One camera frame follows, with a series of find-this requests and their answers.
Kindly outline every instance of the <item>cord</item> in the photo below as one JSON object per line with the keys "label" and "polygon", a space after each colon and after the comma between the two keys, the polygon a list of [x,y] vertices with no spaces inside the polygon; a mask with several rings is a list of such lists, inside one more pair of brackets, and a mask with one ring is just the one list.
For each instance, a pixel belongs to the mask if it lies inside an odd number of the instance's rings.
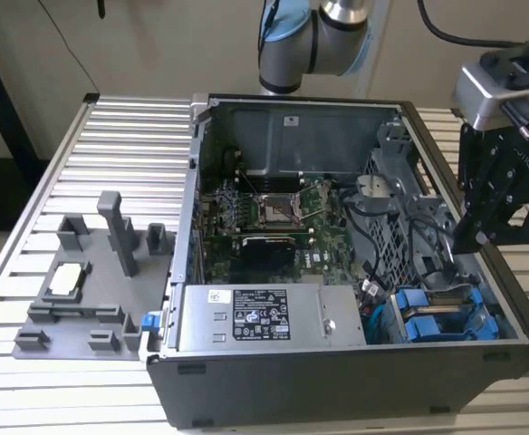
{"label": "cord", "polygon": [[418,9],[421,19],[428,28],[428,30],[437,36],[442,41],[446,41],[451,44],[465,45],[467,47],[485,47],[485,48],[511,48],[520,45],[521,43],[514,43],[512,41],[489,41],[484,39],[469,39],[462,38],[460,36],[454,36],[453,34],[447,34],[439,30],[429,19],[428,12],[424,6],[424,0],[418,0]]}
{"label": "cord", "polygon": [[39,5],[42,7],[42,9],[45,11],[45,13],[47,14],[47,16],[49,17],[49,19],[51,20],[51,22],[53,23],[53,26],[55,27],[55,30],[57,31],[57,33],[62,37],[62,40],[63,40],[63,43],[65,44],[65,48],[67,48],[67,51],[70,53],[71,56],[73,56],[73,59],[75,59],[75,61],[77,62],[78,65],[80,65],[80,67],[82,68],[83,72],[85,73],[85,75],[87,76],[88,79],[90,79],[90,82],[91,84],[93,85],[93,87],[95,88],[95,90],[100,93],[100,88],[98,88],[98,85],[95,84],[95,82],[93,81],[92,77],[90,76],[90,74],[87,72],[87,70],[85,69],[85,67],[83,66],[83,64],[80,62],[80,60],[77,58],[77,56],[75,55],[75,53],[73,52],[72,48],[69,46],[69,44],[67,43],[67,40],[65,39],[65,36],[63,36],[63,33],[61,31],[61,29],[59,28],[59,26],[57,25],[57,23],[55,22],[55,20],[53,20],[53,17],[51,16],[51,14],[49,13],[49,11],[47,10],[47,8],[45,7],[45,5],[43,4],[43,1],[42,0],[37,0],[37,3],[39,3]]}
{"label": "cord", "polygon": [[377,274],[377,269],[380,266],[380,247],[378,246],[377,242],[373,239],[373,237],[371,237],[370,233],[365,231],[359,226],[357,222],[355,222],[353,216],[351,215],[351,211],[347,206],[345,206],[345,214],[347,215],[347,218],[351,222],[353,228],[355,228],[355,231],[357,231],[361,236],[365,237],[373,245],[373,249],[375,251],[375,264],[373,265],[373,268],[371,269],[371,274],[368,278],[370,281],[373,281],[375,279],[375,275]]}
{"label": "cord", "polygon": [[263,39],[262,29],[263,20],[265,19],[266,0],[263,0],[263,10],[261,11],[261,19],[258,22],[258,38],[256,42],[256,52],[258,53],[258,62],[261,62],[261,41]]}
{"label": "cord", "polygon": [[461,284],[456,284],[454,286],[451,286],[451,287],[448,287],[448,288],[444,288],[443,290],[438,290],[438,291],[441,291],[441,292],[452,292],[454,290],[457,290],[458,288],[461,288],[461,287],[471,287],[472,284],[471,283],[461,283]]}
{"label": "cord", "polygon": [[[274,0],[273,4],[271,5],[271,8],[268,11],[268,15],[266,16],[266,20],[264,20],[264,28],[262,34],[260,34],[260,27],[258,28],[259,32],[259,45],[258,45],[258,65],[261,64],[261,55],[263,54],[263,48],[265,48],[265,40],[268,33],[271,31],[271,27],[273,27],[274,18],[276,17],[276,13],[279,10],[279,4],[281,3],[281,0]],[[262,15],[265,15],[265,8],[266,8],[266,0],[263,1],[263,13]]]}
{"label": "cord", "polygon": [[360,208],[355,207],[352,202],[344,202],[343,204],[345,204],[345,207],[350,209],[353,213],[355,213],[356,215],[362,216],[364,218],[379,218],[381,216],[385,216],[389,214],[388,210],[378,211],[378,212],[361,210]]}
{"label": "cord", "polygon": [[449,230],[447,230],[445,228],[442,228],[440,225],[438,225],[438,224],[436,224],[436,223],[434,223],[432,221],[428,221],[428,220],[424,219],[423,217],[419,217],[419,216],[416,216],[416,215],[408,215],[408,220],[422,223],[422,224],[424,224],[427,227],[435,229],[436,232],[439,232],[439,233],[443,234],[444,236],[452,237],[452,238],[454,237],[454,235],[452,234],[451,231],[449,231]]}
{"label": "cord", "polygon": [[416,267],[416,262],[413,258],[413,230],[415,229],[415,223],[413,220],[409,221],[409,228],[408,228],[408,253],[409,253],[409,265],[411,268],[416,272],[416,278],[419,280],[421,284],[426,288],[426,290],[430,290],[431,287],[429,286],[429,282],[426,280],[426,278],[419,274],[418,268]]}

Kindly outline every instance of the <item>metal case panel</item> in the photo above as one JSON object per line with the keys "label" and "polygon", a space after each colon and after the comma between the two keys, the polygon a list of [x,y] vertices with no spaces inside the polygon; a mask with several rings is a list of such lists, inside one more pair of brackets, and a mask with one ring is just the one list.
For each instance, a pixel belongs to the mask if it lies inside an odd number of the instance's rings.
{"label": "metal case panel", "polygon": [[521,376],[529,346],[151,358],[179,429],[456,413],[488,385]]}
{"label": "metal case panel", "polygon": [[[280,305],[282,309],[278,309],[278,317],[288,319],[283,328],[290,334],[290,339],[262,340],[258,339],[259,335],[249,336],[247,326],[250,324],[245,323],[248,315],[254,313],[260,328],[270,328],[271,325],[270,315],[258,303],[245,304],[254,308],[249,310],[250,313],[235,310],[235,300],[242,292],[267,290],[286,292],[286,304]],[[211,295],[220,295],[220,298],[216,300]],[[242,315],[240,322],[236,319],[239,314]],[[298,352],[364,344],[361,318],[349,285],[189,285],[185,289],[178,343],[180,352]]]}

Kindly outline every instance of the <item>blue latch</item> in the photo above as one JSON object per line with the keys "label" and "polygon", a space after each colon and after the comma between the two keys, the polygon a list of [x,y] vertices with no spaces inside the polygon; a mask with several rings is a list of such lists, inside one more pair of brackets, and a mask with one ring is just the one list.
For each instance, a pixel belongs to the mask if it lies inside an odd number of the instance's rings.
{"label": "blue latch", "polygon": [[150,333],[158,333],[160,324],[160,315],[147,313],[141,317],[141,330]]}
{"label": "blue latch", "polygon": [[411,306],[429,306],[426,292],[420,288],[402,288],[395,296],[400,310]]}
{"label": "blue latch", "polygon": [[406,331],[411,342],[437,339],[443,335],[433,315],[409,319],[406,322]]}

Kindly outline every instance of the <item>metal table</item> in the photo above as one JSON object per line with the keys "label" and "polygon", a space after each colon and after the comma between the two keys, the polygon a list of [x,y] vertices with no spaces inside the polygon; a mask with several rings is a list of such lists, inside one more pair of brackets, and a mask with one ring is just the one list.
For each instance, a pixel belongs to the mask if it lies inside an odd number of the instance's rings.
{"label": "metal table", "polygon": [[[54,231],[64,213],[81,212],[89,227],[104,227],[97,198],[104,189],[118,190],[124,198],[121,211],[135,227],[153,221],[176,231],[188,164],[188,113],[185,100],[101,97],[84,103],[73,120],[0,254],[0,430],[176,433],[165,422],[142,362],[22,361],[10,354],[59,246]],[[462,121],[449,110],[419,113],[456,171]],[[529,295],[529,246],[503,252]],[[236,433],[382,431],[529,434],[529,373],[495,383],[457,416],[253,427]]]}

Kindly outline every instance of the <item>warning label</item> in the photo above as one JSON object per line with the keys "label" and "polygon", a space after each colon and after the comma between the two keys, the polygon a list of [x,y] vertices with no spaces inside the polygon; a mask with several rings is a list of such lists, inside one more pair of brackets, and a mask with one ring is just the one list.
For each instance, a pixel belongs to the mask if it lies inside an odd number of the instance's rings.
{"label": "warning label", "polygon": [[236,340],[290,340],[286,290],[235,290]]}

